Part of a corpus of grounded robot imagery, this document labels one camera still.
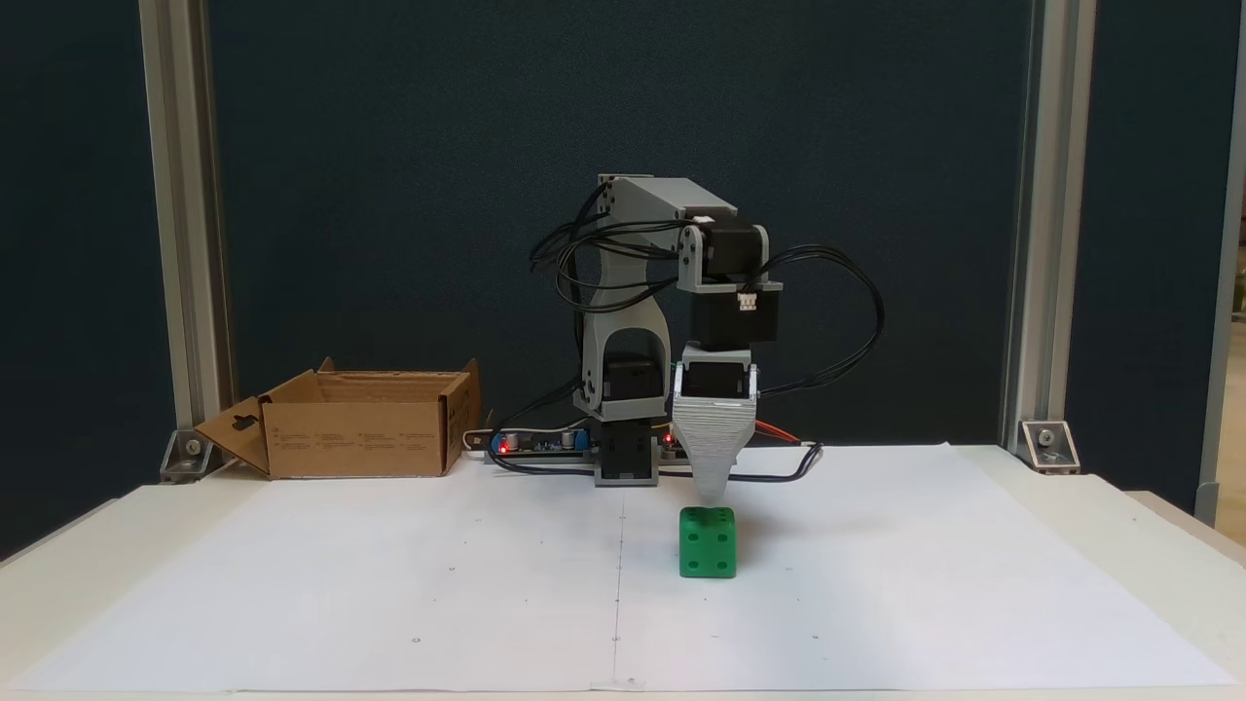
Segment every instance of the robotic arm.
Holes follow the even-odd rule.
[[[735,458],[754,432],[758,367],[750,344],[774,340],[782,284],[759,273],[769,259],[766,230],[688,178],[601,176],[597,200],[602,275],[583,319],[576,406],[599,422],[598,486],[657,484],[654,420],[667,416],[692,464],[703,503],[721,501]],[[672,220],[685,222],[672,225]],[[667,319],[652,295],[637,247],[673,250],[678,289],[692,294],[689,341],[670,387]]]

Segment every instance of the green dice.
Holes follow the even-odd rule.
[[[735,512],[703,507],[679,512],[679,575],[735,576]]]

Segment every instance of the white table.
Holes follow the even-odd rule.
[[[1191,644],[1246,679],[1246,552],[1150,496],[1131,498],[1093,476],[1042,477],[994,447],[957,448],[1075,550],[1120,581]],[[143,487],[0,568],[0,697],[50,700],[120,695],[7,691],[9,680],[203,535],[265,483],[227,469],[198,484]],[[194,606],[194,601],[187,601]],[[1246,687],[974,692],[787,692],[791,699],[1246,699]],[[593,697],[618,697],[588,692]],[[163,695],[203,699],[203,695]],[[358,697],[336,694],[242,694],[282,701]],[[383,694],[404,699],[496,694]],[[508,695],[546,699],[547,694]],[[649,694],[654,697],[673,694]],[[774,692],[734,692],[771,699]]]

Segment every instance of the cardboard box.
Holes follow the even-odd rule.
[[[457,374],[338,372],[326,359],[196,431],[272,479],[440,477],[478,423],[476,361]]]

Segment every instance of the orange wire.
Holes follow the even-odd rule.
[[[778,438],[782,438],[784,441],[790,441],[792,443],[800,443],[800,440],[796,438],[795,436],[787,433],[786,431],[784,431],[784,430],[781,430],[781,428],[779,428],[776,426],[768,425],[766,422],[758,421],[758,428],[760,428],[764,433],[769,433],[770,436],[775,436]]]

